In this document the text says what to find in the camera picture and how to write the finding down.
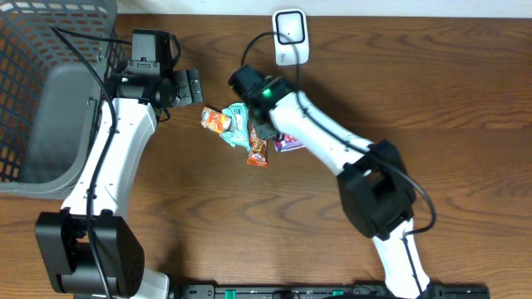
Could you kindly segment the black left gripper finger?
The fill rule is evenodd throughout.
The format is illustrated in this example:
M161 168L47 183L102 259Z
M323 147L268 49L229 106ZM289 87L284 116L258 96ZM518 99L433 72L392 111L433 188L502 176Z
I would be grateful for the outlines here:
M195 68L189 69L187 71L187 76L189 79L190 87L190 96L194 104L199 104L204 102L203 90L200 82L199 71Z
M174 80L176 85L176 96L173 106L191 105L192 96L186 71L175 71Z

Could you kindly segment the orange tissue pack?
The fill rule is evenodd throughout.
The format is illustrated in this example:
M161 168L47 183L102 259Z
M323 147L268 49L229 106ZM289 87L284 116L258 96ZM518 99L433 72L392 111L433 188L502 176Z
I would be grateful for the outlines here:
M206 106L201 113L201 124L205 129L211 130L220 135L230 129L231 118L224 113Z

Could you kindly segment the teal snack packet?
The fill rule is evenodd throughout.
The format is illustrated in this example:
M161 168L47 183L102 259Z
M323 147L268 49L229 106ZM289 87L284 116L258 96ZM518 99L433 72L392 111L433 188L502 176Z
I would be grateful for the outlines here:
M234 103L222 109L222 113L230 118L231 125L220 137L232 147L242 146L250 151L248 107L242 102Z

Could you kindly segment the red purple snack package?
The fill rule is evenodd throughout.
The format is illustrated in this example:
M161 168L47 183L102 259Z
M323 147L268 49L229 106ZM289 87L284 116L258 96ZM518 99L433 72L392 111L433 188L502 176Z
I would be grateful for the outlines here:
M275 150L279 153L298 150L305 147L300 140L297 140L291 135L286 134L276 135L273 139L273 143Z

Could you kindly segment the dark red snack packet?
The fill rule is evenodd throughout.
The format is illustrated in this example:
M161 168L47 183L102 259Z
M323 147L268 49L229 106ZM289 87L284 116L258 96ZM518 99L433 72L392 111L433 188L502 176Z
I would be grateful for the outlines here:
M267 141L261 140L259 138L257 131L253 125L250 126L249 143L250 151L249 156L247 158L247 164L262 168L268 168Z

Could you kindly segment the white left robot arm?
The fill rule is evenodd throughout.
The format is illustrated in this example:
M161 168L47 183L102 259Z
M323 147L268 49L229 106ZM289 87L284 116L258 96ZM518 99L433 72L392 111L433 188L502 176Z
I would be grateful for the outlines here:
M127 223L131 188L160 113L200 103L197 69L131 61L106 82L111 103L80 178L60 211L39 215L35 235L52 289L77 298L175 298L169 275L149 269Z

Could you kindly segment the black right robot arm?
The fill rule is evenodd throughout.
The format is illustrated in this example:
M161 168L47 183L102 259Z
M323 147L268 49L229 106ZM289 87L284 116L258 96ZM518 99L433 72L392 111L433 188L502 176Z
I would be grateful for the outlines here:
M335 175L343 212L373 241L388 290L395 297L423 298L430 279L414 241L419 231L412 205L424 192L406 173L397 148L353 134L282 78L258 75L229 84L251 116L302 142Z

